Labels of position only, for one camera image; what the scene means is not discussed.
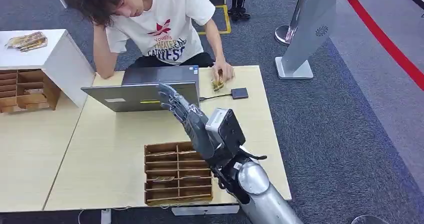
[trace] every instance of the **wooden drawer shelf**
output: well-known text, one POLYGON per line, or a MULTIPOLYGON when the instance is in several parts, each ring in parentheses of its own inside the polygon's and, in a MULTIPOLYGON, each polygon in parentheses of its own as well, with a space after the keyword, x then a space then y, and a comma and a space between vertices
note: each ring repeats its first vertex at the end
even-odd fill
POLYGON ((0 70, 0 113, 55 110, 60 93, 40 69, 0 70))
POLYGON ((146 145, 144 170, 148 206, 207 202, 213 198, 211 170, 191 142, 146 145))

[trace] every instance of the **white t-shirt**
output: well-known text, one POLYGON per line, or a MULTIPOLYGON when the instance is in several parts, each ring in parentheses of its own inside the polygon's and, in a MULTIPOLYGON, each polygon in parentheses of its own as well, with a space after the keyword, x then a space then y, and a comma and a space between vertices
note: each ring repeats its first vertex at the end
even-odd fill
POLYGON ((144 56, 178 66, 203 52, 192 19, 205 25, 215 12, 209 0, 153 0, 151 9, 140 16, 113 16, 106 27, 112 53, 124 53, 132 39, 144 56))

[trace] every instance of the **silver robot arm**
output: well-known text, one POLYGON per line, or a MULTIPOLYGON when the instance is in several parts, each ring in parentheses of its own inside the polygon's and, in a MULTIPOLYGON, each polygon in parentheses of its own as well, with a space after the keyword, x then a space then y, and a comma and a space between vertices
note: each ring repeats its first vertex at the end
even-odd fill
POLYGON ((246 139, 231 109, 217 108, 208 118, 169 85, 158 90, 162 107, 182 123, 219 187, 237 199, 253 224, 303 224, 257 161, 267 157, 242 147, 246 139))

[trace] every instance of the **laptop sticker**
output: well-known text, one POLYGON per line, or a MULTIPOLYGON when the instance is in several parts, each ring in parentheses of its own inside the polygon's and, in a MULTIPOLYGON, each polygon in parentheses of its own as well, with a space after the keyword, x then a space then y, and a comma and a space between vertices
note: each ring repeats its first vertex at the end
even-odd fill
POLYGON ((141 100, 141 104, 152 104, 152 103, 161 103, 160 100, 141 100))
POLYGON ((125 99, 123 98, 114 98, 114 99, 104 99, 108 103, 124 103, 125 99))

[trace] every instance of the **object in hand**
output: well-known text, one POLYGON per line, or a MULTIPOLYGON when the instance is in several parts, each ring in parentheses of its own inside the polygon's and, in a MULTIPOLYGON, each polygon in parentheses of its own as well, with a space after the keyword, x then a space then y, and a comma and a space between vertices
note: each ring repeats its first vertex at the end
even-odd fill
POLYGON ((29 35, 13 37, 7 42, 6 46, 19 49, 21 52, 27 52, 46 47, 47 37, 41 31, 37 31, 29 35))
POLYGON ((219 80, 212 81, 212 87, 215 92, 224 87, 223 70, 219 70, 218 74, 219 74, 219 80))

